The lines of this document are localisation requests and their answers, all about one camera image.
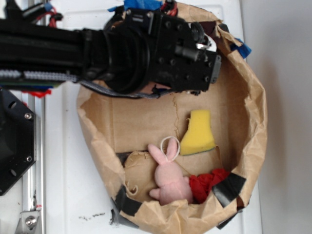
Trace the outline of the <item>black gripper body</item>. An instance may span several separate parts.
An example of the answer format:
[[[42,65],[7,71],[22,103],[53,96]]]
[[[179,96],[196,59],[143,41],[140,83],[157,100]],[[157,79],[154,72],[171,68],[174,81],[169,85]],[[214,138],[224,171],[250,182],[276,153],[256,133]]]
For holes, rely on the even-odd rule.
[[[147,54],[138,89],[155,82],[173,92],[199,93],[216,82],[221,56],[200,23],[132,8],[127,11],[124,26],[142,39],[139,44]]]

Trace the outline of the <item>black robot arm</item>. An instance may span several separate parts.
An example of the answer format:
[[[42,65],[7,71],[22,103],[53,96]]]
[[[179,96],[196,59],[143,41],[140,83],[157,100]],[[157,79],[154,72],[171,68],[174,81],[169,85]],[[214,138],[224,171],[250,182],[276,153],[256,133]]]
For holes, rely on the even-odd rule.
[[[68,31],[20,20],[0,21],[0,85],[44,92],[79,83],[111,97],[141,98],[149,83],[171,92],[207,91],[221,56],[202,26],[160,11],[128,9],[103,30]]]

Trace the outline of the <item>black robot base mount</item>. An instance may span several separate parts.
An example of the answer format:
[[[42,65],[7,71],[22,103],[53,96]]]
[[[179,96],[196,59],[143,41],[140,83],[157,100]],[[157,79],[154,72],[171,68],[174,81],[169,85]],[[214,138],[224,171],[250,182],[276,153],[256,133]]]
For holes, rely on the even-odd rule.
[[[5,195],[33,165],[33,112],[8,90],[0,90],[0,195]]]

